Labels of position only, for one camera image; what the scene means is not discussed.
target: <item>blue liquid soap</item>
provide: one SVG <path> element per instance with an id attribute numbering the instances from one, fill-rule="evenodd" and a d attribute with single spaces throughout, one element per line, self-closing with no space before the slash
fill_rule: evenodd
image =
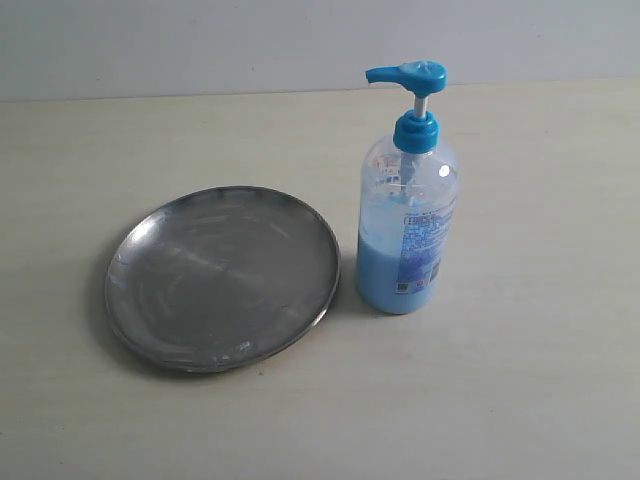
<path id="1" fill-rule="evenodd" d="M 379 140 L 362 166 L 356 285 L 384 312 L 404 314 L 435 292 L 458 193 L 453 151 L 439 142 L 426 97 L 444 89 L 446 70 L 433 62 L 367 71 L 369 82 L 395 82 L 415 93 L 414 109 Z"/>

